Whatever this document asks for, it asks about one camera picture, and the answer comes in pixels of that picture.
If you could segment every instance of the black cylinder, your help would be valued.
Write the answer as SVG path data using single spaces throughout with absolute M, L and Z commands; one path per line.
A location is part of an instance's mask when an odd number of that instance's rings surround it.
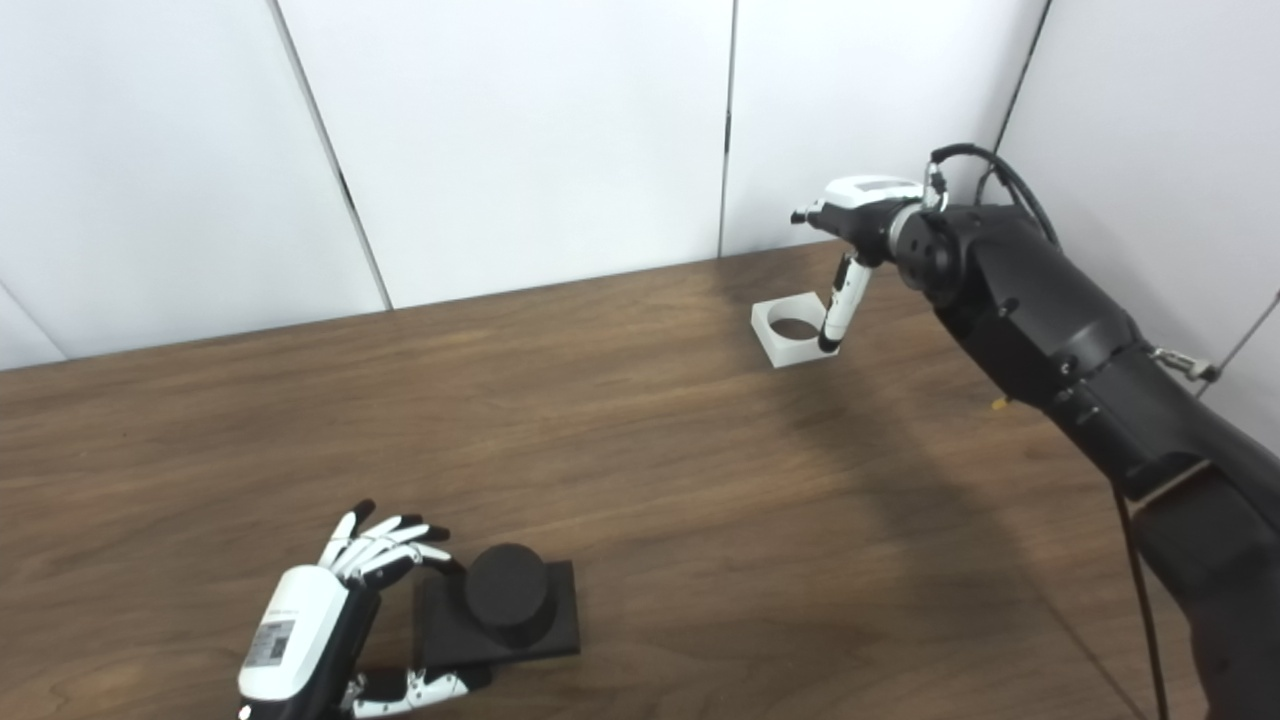
M 480 553 L 467 573 L 471 616 L 499 643 L 529 647 L 556 619 L 547 564 L 522 544 L 497 544 Z

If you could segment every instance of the white robotic hand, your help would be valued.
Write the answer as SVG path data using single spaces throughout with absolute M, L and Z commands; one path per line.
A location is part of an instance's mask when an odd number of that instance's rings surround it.
M 850 242 L 859 232 L 868 232 L 868 227 L 872 231 L 884 227 L 890 228 L 890 236 L 896 240 L 902 223 L 920 209 L 922 202 L 933 201 L 929 191 L 929 187 L 918 182 L 890 176 L 840 178 L 827 184 L 820 199 L 792 213 L 791 223 L 808 223 Z M 840 347 L 854 311 L 863 300 L 872 270 L 884 260 L 886 258 L 859 255 L 856 251 L 845 254 L 836 269 L 827 316 L 818 328 L 818 347 L 823 352 L 835 352 Z
M 357 536 L 372 511 L 371 500 L 357 503 L 317 564 L 280 578 L 239 671 L 239 720 L 381 717 L 489 684 L 488 667 L 353 674 L 380 591 L 417 566 L 463 571 L 448 552 L 419 542 L 449 537 L 419 515 L 398 515 Z

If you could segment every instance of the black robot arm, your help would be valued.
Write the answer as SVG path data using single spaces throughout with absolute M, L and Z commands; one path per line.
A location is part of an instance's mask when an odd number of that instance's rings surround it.
M 847 228 L 837 234 L 856 258 L 895 263 L 1009 398 L 1044 413 L 1140 503 L 1133 539 L 1187 615 L 1212 720 L 1280 716 L 1280 460 L 1161 366 L 1167 351 L 1061 252 L 1034 197 L 942 204 L 812 219 Z

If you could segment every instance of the circular hole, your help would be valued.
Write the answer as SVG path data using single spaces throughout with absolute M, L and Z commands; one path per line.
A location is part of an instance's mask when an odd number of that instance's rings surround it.
M 813 340 L 818 337 L 818 328 L 804 320 L 796 320 L 794 318 L 773 320 L 769 323 L 769 327 L 773 328 L 773 332 L 787 340 Z

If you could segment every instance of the black square base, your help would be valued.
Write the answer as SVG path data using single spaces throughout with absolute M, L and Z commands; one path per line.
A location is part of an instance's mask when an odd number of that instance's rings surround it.
M 520 648 L 499 643 L 471 616 L 463 597 L 465 574 L 425 579 L 413 598 L 415 666 L 444 670 L 577 655 L 581 646 L 573 564 L 548 562 L 547 579 L 556 601 L 556 618 L 541 639 Z

